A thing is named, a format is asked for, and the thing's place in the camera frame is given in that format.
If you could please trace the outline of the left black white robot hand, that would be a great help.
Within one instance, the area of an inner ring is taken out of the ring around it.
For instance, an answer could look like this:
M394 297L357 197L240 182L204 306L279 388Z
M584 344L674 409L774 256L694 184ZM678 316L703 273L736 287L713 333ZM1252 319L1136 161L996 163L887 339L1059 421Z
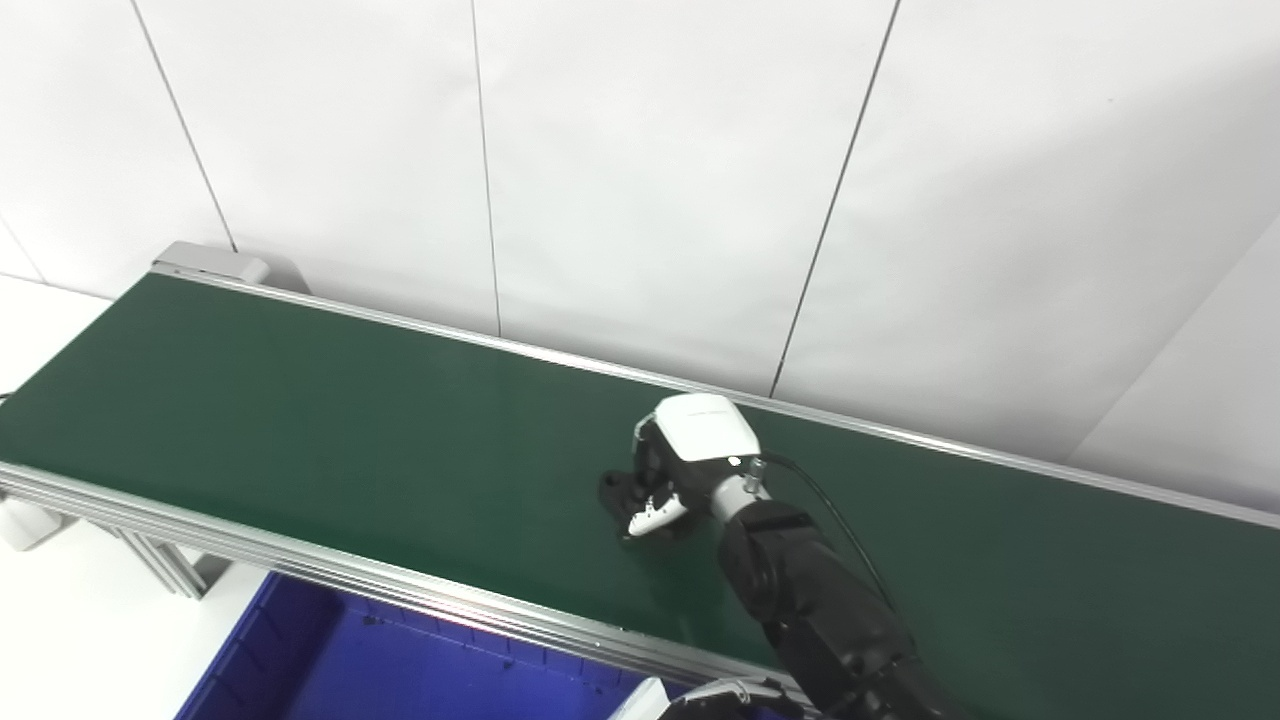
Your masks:
M611 719L804 719L806 710L768 676L730 676L671 696L658 676L640 682Z

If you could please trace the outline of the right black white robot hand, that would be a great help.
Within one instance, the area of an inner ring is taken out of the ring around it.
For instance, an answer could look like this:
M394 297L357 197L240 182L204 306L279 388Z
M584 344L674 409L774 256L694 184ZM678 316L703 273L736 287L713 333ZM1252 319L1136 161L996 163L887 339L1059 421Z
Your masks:
M724 527L769 497L759 439L722 395L659 401L634 429L632 457L620 521L628 539L671 536L703 518Z

